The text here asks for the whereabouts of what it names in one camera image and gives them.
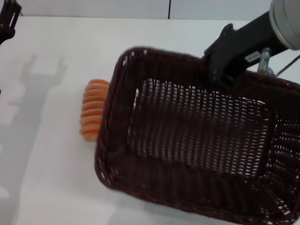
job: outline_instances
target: gray cylinder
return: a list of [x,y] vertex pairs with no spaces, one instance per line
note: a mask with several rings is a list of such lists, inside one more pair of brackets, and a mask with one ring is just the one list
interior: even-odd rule
[[300,50],[300,0],[273,0],[270,20],[279,40],[289,49]]

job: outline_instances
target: woven mesh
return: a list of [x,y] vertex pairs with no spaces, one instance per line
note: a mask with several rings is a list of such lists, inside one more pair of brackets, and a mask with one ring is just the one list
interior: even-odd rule
[[300,85],[246,72],[205,85],[207,63],[135,48],[119,59],[96,173],[135,197],[238,224],[300,215]]

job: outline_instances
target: sticker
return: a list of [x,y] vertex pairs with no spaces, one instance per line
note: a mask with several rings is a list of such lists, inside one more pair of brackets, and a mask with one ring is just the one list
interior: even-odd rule
[[245,57],[245,60],[247,60],[248,62],[253,62],[254,60],[257,60],[261,57],[262,55],[260,54],[260,52],[256,51],[248,56]]

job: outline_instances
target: orange ridged toy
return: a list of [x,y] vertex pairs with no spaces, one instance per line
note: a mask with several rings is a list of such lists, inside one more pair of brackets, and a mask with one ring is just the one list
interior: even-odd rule
[[109,84],[107,81],[94,79],[85,88],[79,132],[87,142],[93,142],[97,139]]

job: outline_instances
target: wall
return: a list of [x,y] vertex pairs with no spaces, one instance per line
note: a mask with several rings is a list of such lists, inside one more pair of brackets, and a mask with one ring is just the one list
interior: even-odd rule
[[167,19],[169,0],[17,0],[24,15]]
[[271,0],[172,0],[171,19],[253,20]]
[[[18,0],[24,15],[167,19],[169,0]],[[172,0],[171,19],[253,20],[271,0]]]

